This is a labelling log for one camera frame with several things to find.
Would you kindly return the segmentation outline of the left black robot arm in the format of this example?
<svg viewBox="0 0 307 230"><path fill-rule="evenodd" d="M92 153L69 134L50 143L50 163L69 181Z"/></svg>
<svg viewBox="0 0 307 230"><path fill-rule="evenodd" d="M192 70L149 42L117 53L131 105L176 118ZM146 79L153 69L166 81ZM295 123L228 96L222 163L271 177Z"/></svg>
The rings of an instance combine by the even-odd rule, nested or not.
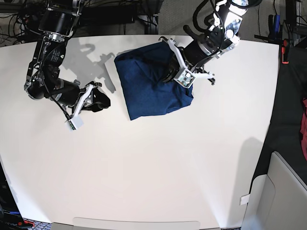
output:
<svg viewBox="0 0 307 230"><path fill-rule="evenodd" d="M204 0L192 17L193 25L200 33L194 33L188 25L183 27L185 33L192 38L192 42L186 47L181 47L177 46L172 38L159 38L173 52L163 82L175 81L184 88L190 88L196 79L204 78L214 85L214 74L206 71L204 65L213 58L220 58L238 45L240 38L237 34L243 15L260 3L259 0L212 0L210 4L213 12L205 17L204 24L207 27L203 29L198 24L197 16L207 4Z"/></svg>

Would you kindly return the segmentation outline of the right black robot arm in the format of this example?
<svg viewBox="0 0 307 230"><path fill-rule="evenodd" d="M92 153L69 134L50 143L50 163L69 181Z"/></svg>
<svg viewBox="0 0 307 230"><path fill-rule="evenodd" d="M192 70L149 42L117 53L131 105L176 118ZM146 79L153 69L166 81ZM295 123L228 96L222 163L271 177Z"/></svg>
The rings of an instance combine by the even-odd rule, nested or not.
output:
<svg viewBox="0 0 307 230"><path fill-rule="evenodd" d="M74 82L59 77L60 66L66 55L66 46L76 31L84 7L83 0L50 0L39 25L42 37L38 40L29 63L24 90L33 100L53 101L70 120L82 110L99 112L111 106L110 99L99 91L101 84L91 81L80 88Z"/></svg>

